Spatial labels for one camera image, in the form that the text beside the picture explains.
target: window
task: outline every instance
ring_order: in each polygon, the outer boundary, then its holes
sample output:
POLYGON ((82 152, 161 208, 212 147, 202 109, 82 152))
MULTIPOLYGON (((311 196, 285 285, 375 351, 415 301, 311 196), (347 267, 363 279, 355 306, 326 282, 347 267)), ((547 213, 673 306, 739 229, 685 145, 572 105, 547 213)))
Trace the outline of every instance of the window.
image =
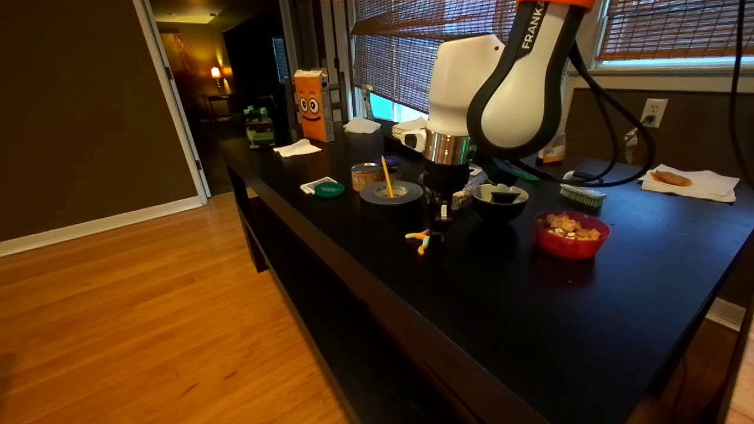
POLYGON ((512 20, 513 0, 355 0, 353 80, 371 86, 380 96, 426 112, 435 47, 478 34, 505 41, 512 20))
POLYGON ((426 114, 396 105, 390 100, 383 100, 380 94, 370 94, 370 109, 371 109, 371 117, 377 121, 390 121, 390 122, 408 122, 408 121, 426 121, 426 114))
MULTIPOLYGON (((611 0, 599 59, 733 56, 736 21, 737 0, 611 0)), ((751 23, 745 27, 745 54, 754 53, 751 23)))

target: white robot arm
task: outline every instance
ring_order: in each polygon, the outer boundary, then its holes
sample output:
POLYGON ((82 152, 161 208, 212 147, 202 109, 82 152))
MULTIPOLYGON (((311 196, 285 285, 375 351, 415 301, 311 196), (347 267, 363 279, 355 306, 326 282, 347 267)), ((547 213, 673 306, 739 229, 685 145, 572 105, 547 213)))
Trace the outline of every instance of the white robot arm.
POLYGON ((439 47, 426 132, 408 132, 426 158, 426 189, 441 198, 461 189, 470 145, 489 158, 522 158, 554 139, 566 59, 591 2, 521 0, 506 46, 478 35, 439 47))

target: snack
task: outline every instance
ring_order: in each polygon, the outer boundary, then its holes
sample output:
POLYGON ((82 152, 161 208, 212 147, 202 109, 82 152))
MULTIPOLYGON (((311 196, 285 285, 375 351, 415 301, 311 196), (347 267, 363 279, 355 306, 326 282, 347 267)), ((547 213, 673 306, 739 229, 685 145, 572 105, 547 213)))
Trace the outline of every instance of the snack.
POLYGON ((650 173, 652 179, 665 181, 668 186, 690 186, 690 179, 685 179, 683 175, 677 173, 650 173))
POLYGON ((584 229, 576 219, 568 214, 547 214, 547 233, 566 239, 566 240, 599 240, 601 233, 597 229, 584 229))

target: orange container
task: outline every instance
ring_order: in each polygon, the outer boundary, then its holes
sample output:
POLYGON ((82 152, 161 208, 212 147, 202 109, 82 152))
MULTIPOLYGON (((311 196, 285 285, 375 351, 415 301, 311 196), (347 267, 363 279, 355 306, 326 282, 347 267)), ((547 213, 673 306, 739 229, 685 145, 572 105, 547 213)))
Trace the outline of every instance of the orange container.
POLYGON ((311 141, 333 141, 333 117, 326 83, 326 72, 295 74, 300 127, 302 137, 311 141))
POLYGON ((591 260, 605 245, 611 235, 611 227, 599 222, 597 218, 580 213, 548 213, 536 219, 536 245, 562 260, 591 260))

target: cable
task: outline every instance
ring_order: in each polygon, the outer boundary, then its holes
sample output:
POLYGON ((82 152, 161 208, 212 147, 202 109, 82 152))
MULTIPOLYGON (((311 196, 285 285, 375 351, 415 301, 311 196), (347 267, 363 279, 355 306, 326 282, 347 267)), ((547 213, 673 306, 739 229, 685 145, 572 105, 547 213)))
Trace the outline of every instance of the cable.
POLYGON ((727 96, 727 132, 731 132, 731 145, 733 145, 739 175, 754 189, 754 176, 750 175, 750 168, 737 139, 737 80, 739 80, 739 61, 745 56, 745 13, 746 13, 746 2, 737 0, 736 59, 733 59, 733 80, 731 80, 731 96, 727 96))
POLYGON ((584 64, 584 56, 581 56, 581 53, 580 53, 576 46, 572 46, 572 49, 571 49, 568 56, 571 56, 571 64, 574 66, 574 72, 586 80, 591 94, 599 100, 597 105, 599 105, 601 115, 604 115, 604 121, 605 121, 605 126, 608 126, 611 141, 613 141, 613 158, 611 158, 608 168, 601 170, 597 176, 586 176, 586 179, 581 179, 581 181, 571 181, 571 179, 562 181, 562 179, 555 179, 555 176, 551 176, 551 175, 547 175, 547 173, 541 173, 541 170, 536 170, 536 168, 531 168, 531 165, 526 165, 526 162, 521 162, 521 160, 512 160, 512 162, 513 162, 516 168, 522 168, 522 170, 531 173, 531 175, 536 175, 539 179, 561 181, 561 183, 572 183, 572 186, 622 186, 622 183, 635 181, 635 179, 644 176, 644 175, 652 168, 652 162, 654 162, 654 141, 652 141, 652 137, 648 135, 648 130, 644 127, 644 122, 641 122, 635 115, 631 115, 631 112, 627 112, 615 96, 611 96, 611 94, 588 75, 586 64, 584 64), (615 179, 615 181, 601 181, 601 176, 605 176, 605 175, 615 168, 615 162, 617 162, 617 135, 615 135, 615 127, 613 127, 611 115, 605 114, 604 102, 608 102, 619 115, 624 115, 624 117, 639 130, 639 135, 641 135, 641 139, 644 139, 644 145, 645 145, 644 165, 641 165, 633 175, 630 175, 630 176, 624 176, 624 179, 615 179))

